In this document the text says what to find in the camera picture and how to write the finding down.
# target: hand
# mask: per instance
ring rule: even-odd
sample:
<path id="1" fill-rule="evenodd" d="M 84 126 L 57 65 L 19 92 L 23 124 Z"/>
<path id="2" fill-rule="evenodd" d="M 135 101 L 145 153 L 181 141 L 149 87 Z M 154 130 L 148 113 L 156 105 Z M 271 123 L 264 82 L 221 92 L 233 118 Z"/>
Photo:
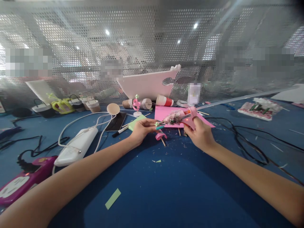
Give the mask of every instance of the hand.
<path id="1" fill-rule="evenodd" d="M 192 130 L 184 124 L 184 131 L 188 134 L 194 145 L 204 152 L 214 148 L 217 143 L 213 138 L 211 127 L 198 117 L 194 117 L 193 122 L 195 124 L 195 130 Z"/>
<path id="2" fill-rule="evenodd" d="M 129 138 L 139 146 L 148 133 L 156 131 L 156 122 L 157 120 L 148 118 L 137 121 Z"/>

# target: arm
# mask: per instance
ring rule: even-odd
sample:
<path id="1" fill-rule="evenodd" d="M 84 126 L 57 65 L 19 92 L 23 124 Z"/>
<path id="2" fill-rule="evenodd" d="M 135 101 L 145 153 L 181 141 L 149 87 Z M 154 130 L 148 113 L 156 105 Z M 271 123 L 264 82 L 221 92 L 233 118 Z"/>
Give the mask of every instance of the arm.
<path id="1" fill-rule="evenodd" d="M 139 146 L 156 120 L 138 121 L 130 137 L 73 163 L 14 202 L 0 216 L 0 227 L 47 227 L 51 219 L 92 180 Z"/>
<path id="2" fill-rule="evenodd" d="M 194 118 L 196 130 L 185 125 L 193 143 L 222 163 L 253 191 L 297 227 L 304 225 L 304 188 L 264 169 L 222 147 L 214 141 L 211 127 Z"/>

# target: white cable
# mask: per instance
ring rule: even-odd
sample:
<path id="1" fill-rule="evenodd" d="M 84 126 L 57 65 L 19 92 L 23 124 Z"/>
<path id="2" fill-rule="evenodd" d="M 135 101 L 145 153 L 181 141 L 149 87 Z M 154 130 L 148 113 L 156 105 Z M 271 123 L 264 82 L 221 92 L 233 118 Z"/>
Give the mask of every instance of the white cable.
<path id="1" fill-rule="evenodd" d="M 69 144 L 70 144 L 72 141 L 74 141 L 75 139 L 77 139 L 77 138 L 78 138 L 80 135 L 82 135 L 82 134 L 79 134 L 77 137 L 73 138 L 67 145 L 62 145 L 62 144 L 60 143 L 61 136 L 62 136 L 63 132 L 67 129 L 67 127 L 70 126 L 71 124 L 75 123 L 76 121 L 78 121 L 78 120 L 80 120 L 80 119 L 82 119 L 82 118 L 84 118 L 84 117 L 87 117 L 87 116 L 90 116 L 90 115 L 93 115 L 93 114 L 98 114 L 98 113 L 108 113 L 108 112 L 95 112 L 95 113 L 91 113 L 91 114 L 88 114 L 88 115 L 86 115 L 86 116 L 80 117 L 80 118 L 78 118 L 78 119 L 72 121 L 72 122 L 69 123 L 68 125 L 66 125 L 66 126 L 64 127 L 64 129 L 62 130 L 62 132 L 60 133 L 60 135 L 59 135 L 59 138 L 58 138 L 58 145 L 59 145 L 59 146 L 62 146 L 62 147 L 71 147 L 71 148 L 74 148 L 74 149 L 76 149 L 76 150 L 79 151 L 78 148 L 72 147 L 72 146 L 70 146 Z M 88 128 L 86 131 L 84 131 L 83 133 L 87 132 L 89 129 L 91 129 L 91 128 L 93 128 L 93 127 L 97 127 L 97 126 L 99 126 L 99 125 L 103 125 L 103 124 L 106 124 L 106 123 L 110 123 L 110 121 L 111 121 L 113 118 L 111 118 L 109 121 L 106 121 L 106 122 L 100 123 L 100 124 L 98 124 L 98 120 L 99 120 L 99 118 L 98 118 L 96 125 L 94 125 L 94 126 L 92 126 L 92 127 L 89 127 L 89 128 Z"/>
<path id="2" fill-rule="evenodd" d="M 55 165 L 53 166 L 53 170 L 52 170 L 52 175 L 54 175 L 55 174 Z"/>
<path id="3" fill-rule="evenodd" d="M 100 135 L 100 138 L 99 138 L 99 141 L 98 141 L 98 144 L 97 144 L 97 147 L 96 147 L 94 153 L 97 152 L 98 147 L 99 147 L 99 144 L 100 144 L 100 141 L 101 141 L 101 138 L 102 138 L 102 135 L 104 134 L 105 130 L 107 129 L 107 127 L 109 126 L 110 123 L 111 123 L 111 122 L 109 122 L 109 123 L 107 124 L 107 126 L 103 129 L 103 131 L 101 132 L 101 135 Z"/>
<path id="4" fill-rule="evenodd" d="M 79 135 L 77 135 L 76 137 L 72 138 L 72 140 L 69 141 L 69 142 L 68 142 L 66 145 L 64 145 L 64 146 L 72 147 L 72 146 L 70 146 L 70 144 L 71 144 L 73 141 L 75 141 L 76 139 L 78 139 L 80 136 L 82 136 L 84 133 L 86 133 L 87 131 L 89 131 L 91 128 L 97 127 L 97 126 L 99 126 L 99 125 L 106 124 L 107 122 L 110 122 L 111 120 L 112 120 L 112 119 L 110 119 L 109 121 L 106 121 L 106 122 L 104 122 L 104 123 L 96 124 L 96 125 L 94 125 L 94 126 L 92 126 L 92 127 L 87 128 L 85 131 L 81 132 Z"/>

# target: small pink figure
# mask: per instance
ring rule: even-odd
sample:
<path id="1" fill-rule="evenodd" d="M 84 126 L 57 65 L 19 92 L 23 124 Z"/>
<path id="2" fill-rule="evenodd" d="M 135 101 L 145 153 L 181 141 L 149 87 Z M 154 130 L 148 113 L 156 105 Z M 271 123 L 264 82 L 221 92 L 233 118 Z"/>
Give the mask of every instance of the small pink figure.
<path id="1" fill-rule="evenodd" d="M 157 141 L 161 139 L 161 141 L 162 141 L 162 143 L 164 144 L 164 146 L 166 146 L 164 140 L 162 139 L 163 136 L 164 136 L 165 138 L 167 138 L 167 136 L 165 135 L 165 133 L 163 133 L 161 130 L 158 130 L 158 133 L 157 133 L 157 135 L 155 136 L 155 138 L 156 138 Z"/>
<path id="2" fill-rule="evenodd" d="M 133 100 L 133 109 L 136 111 L 133 113 L 134 116 L 139 117 L 142 113 L 139 112 L 140 102 L 138 102 L 138 95 L 135 95 L 135 99 Z"/>

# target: white power bank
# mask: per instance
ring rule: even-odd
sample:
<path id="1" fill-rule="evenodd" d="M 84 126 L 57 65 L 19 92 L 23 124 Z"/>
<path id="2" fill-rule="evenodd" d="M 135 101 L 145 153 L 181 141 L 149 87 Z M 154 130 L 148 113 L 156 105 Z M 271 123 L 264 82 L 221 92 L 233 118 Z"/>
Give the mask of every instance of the white power bank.
<path id="1" fill-rule="evenodd" d="M 84 133 L 80 135 L 77 139 L 74 140 L 73 138 L 71 140 L 71 143 L 69 144 L 69 146 L 71 147 L 64 147 L 62 149 L 58 158 L 55 160 L 55 166 L 68 166 L 84 157 L 93 139 L 97 135 L 98 129 L 96 127 L 90 128 L 89 130 L 82 129 L 75 137 L 77 137 L 82 132 Z"/>

